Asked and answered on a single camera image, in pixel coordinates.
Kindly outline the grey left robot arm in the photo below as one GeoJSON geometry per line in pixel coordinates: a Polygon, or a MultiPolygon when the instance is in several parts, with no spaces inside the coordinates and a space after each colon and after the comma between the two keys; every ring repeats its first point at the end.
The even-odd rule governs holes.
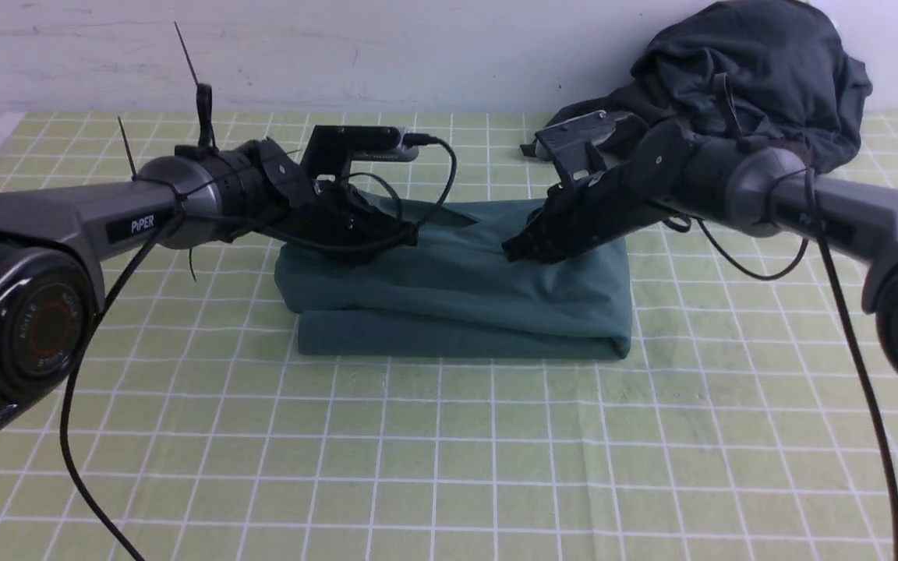
{"type": "Polygon", "coordinates": [[[0,192],[0,430],[78,369],[113,303],[105,260],[249,233],[361,260],[416,232],[348,182],[314,180],[268,138],[177,146],[127,182],[0,192]]]}

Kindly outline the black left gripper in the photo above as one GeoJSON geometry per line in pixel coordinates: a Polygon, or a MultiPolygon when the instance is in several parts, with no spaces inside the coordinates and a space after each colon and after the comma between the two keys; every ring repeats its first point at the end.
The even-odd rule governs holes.
{"type": "Polygon", "coordinates": [[[389,185],[382,210],[345,177],[310,178],[273,139],[261,143],[261,174],[268,200],[261,207],[261,231],[321,253],[382,253],[395,246],[414,245],[418,226],[404,217],[403,202],[389,185]]]}

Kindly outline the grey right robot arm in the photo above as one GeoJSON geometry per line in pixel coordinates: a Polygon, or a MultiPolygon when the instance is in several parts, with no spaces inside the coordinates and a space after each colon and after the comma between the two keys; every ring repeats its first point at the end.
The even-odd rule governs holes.
{"type": "Polygon", "coordinates": [[[753,238],[789,231],[867,267],[862,312],[898,373],[898,189],[820,177],[767,139],[703,136],[675,118],[612,169],[574,180],[573,164],[553,154],[560,182],[503,243],[507,259],[559,263],[677,214],[753,238]]]}

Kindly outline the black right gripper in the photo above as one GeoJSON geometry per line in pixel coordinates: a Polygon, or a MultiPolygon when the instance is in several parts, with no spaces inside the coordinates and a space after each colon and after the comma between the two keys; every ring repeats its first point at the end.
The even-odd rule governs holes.
{"type": "Polygon", "coordinates": [[[563,262],[654,224],[681,219],[675,228],[683,233],[691,226],[672,191],[698,149],[696,139],[649,143],[612,168],[588,141],[538,144],[560,181],[524,230],[501,245],[508,262],[563,262]]]}

